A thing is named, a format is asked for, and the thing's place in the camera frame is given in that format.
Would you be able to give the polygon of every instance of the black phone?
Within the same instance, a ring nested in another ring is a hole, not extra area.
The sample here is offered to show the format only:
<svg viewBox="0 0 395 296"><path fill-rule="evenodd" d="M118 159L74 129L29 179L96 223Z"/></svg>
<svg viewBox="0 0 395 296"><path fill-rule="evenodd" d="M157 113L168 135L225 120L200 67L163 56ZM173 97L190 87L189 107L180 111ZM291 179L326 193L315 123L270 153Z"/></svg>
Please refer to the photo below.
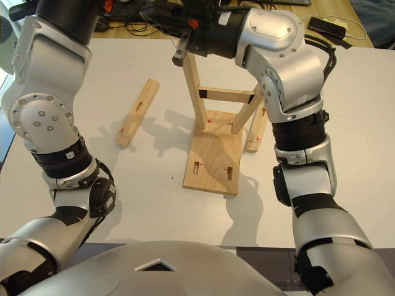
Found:
<svg viewBox="0 0 395 296"><path fill-rule="evenodd" d="M307 28L319 33L327 33L339 39L343 39L346 35L346 28L337 26L334 23L320 20L319 18L315 17L310 18Z"/></svg>

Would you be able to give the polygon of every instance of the sticker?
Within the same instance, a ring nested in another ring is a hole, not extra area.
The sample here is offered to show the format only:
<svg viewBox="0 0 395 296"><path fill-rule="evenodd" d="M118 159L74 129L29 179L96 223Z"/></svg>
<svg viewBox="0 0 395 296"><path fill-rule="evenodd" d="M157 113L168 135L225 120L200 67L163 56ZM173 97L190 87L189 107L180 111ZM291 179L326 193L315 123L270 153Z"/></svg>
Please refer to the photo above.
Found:
<svg viewBox="0 0 395 296"><path fill-rule="evenodd" d="M113 202L114 202L114 199L112 197L110 197L109 200L106 202L106 207L107 208L111 207Z"/></svg>
<svg viewBox="0 0 395 296"><path fill-rule="evenodd" d="M73 158L74 156L75 156L75 154L74 154L73 151L70 151L70 152L67 152L67 153L66 153L67 159L71 159L71 158Z"/></svg>
<svg viewBox="0 0 395 296"><path fill-rule="evenodd" d="M220 25L226 26L228 24L230 14L231 14L230 11L223 11L220 15L220 18L218 19L218 23Z"/></svg>
<svg viewBox="0 0 395 296"><path fill-rule="evenodd" d="M112 192L112 193L114 193L115 194L115 192L116 192L116 188L115 188L115 186L114 185L110 185L110 191Z"/></svg>

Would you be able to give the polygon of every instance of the desk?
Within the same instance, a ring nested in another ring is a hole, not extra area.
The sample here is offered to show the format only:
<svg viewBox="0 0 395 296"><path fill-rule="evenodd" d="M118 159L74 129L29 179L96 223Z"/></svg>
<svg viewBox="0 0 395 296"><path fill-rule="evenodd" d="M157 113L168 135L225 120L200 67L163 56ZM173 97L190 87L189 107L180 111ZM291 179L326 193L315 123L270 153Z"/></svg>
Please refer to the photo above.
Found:
<svg viewBox="0 0 395 296"><path fill-rule="evenodd" d="M94 39L90 48L93 58L75 98L75 121L89 151L112 170L118 188L114 212L90 242L175 239L294 247L291 210L277 201L273 188L277 162L270 125L260 151L241 157L239 195L183 189L194 112L183 70L172 64L170 40ZM325 64L327 54L312 50ZM376 248L395 247L395 52L352 47L337 48L336 55L338 65L324 87L330 113L325 128L338 175L336 201ZM252 89L256 84L233 60L197 57L197 66L204 85ZM159 91L132 143L121 149L115 144L117 131L148 77L160 82ZM206 107L237 112L240 105L206 101ZM12 143L0 185L0 237L54 211L41 168L20 137Z"/></svg>
<svg viewBox="0 0 395 296"><path fill-rule="evenodd" d="M257 6L257 4L246 2L249 5ZM303 19L308 15L338 15L340 17L347 17L349 19L355 20L360 23L360 20L353 10L349 0L312 0L312 5L310 6L297 6L297 5L284 5L284 4L276 4L277 9L285 9L295 13L298 17ZM303 23L305 25L306 33L318 36L322 38L321 35L314 31L310 31L307 29L307 23L309 22L309 18L303 19ZM358 27L355 23L347 22L349 25L349 33L354 36L363 36L364 33L360 27ZM113 27L118 27L123 25L121 22L112 22L111 25ZM156 31L155 28L150 27L144 34L149 34ZM117 29L110 29L106 32L99 33L95 32L93 35L94 38L149 38L149 39L172 39L171 36L162 34L161 32L154 33L149 36L145 37L137 37L130 34L125 28L117 28ZM369 37L366 40L356 40L353 38L346 37L348 43L354 46L360 47L373 47L372 42L370 41Z"/></svg>

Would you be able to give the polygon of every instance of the wooden block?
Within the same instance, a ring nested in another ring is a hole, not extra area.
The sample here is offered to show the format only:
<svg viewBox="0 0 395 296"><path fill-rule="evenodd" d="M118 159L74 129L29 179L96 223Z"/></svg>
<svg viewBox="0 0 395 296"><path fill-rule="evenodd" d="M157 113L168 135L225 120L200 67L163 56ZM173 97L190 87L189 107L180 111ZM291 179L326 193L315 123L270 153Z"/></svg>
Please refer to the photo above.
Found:
<svg viewBox="0 0 395 296"><path fill-rule="evenodd" d="M140 92L136 102L133 104L132 108L122 127L119 129L116 143L127 147L130 141L135 136L138 127L140 126L147 110L158 92L159 82L149 78Z"/></svg>
<svg viewBox="0 0 395 296"><path fill-rule="evenodd" d="M264 137L266 123L267 112L262 101L255 112L254 119L252 120L246 145L244 146L245 151L257 152L259 150L260 143Z"/></svg>
<svg viewBox="0 0 395 296"><path fill-rule="evenodd" d="M197 126L200 129L204 129L207 123L206 108L204 107L203 100L199 96L200 81L195 56L190 52L187 52L185 55L183 70L189 94L191 95Z"/></svg>
<svg viewBox="0 0 395 296"><path fill-rule="evenodd" d="M207 110L207 124L195 124L183 187L237 194L243 131L232 134L233 113Z"/></svg>
<svg viewBox="0 0 395 296"><path fill-rule="evenodd" d="M255 96L252 98L252 101L249 104L244 104L240 112L235 116L235 120L233 120L232 133L237 134L246 124L249 117L258 108L259 104L263 102L262 90L259 84L254 88L254 93Z"/></svg>
<svg viewBox="0 0 395 296"><path fill-rule="evenodd" d="M208 100L248 103L254 94L253 91L199 87L200 98Z"/></svg>

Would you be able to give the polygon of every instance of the wooden desk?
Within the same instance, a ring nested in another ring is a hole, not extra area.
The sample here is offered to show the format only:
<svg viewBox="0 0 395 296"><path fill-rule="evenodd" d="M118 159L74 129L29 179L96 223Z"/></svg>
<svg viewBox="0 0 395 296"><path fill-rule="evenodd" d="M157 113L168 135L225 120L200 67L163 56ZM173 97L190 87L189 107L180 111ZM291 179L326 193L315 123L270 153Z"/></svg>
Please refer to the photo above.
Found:
<svg viewBox="0 0 395 296"><path fill-rule="evenodd" d="M257 4L251 2L245 2L246 4L257 6ZM284 5L284 4L277 4L277 9L285 9L291 12L294 12L298 17L303 19L308 15L338 15L340 17L347 17L349 19L355 20L356 22L360 22L357 14L353 10L349 0L313 0L313 4L311 6L297 6L297 5ZM303 19L303 23L305 28L307 23L309 22L309 18ZM347 22L349 25L349 33L354 36L363 36L364 33L360 27L358 27L355 23ZM119 27L122 26L122 22L112 22L112 27ZM135 28L142 28L143 25L135 25ZM149 27L143 33L137 33L140 35L150 34L155 32L156 29L153 27ZM321 37L318 33L310 31L306 29L306 33ZM116 28L110 29L104 33L95 33L93 35L94 38L150 38L150 39L172 39L171 36L167 36L162 34L161 32L156 32L148 36L133 36L131 33L128 32L126 28ZM346 37L348 43L351 43L354 46L361 46L361 47L373 47L372 42L370 41L369 37L366 40L356 40L353 38Z"/></svg>

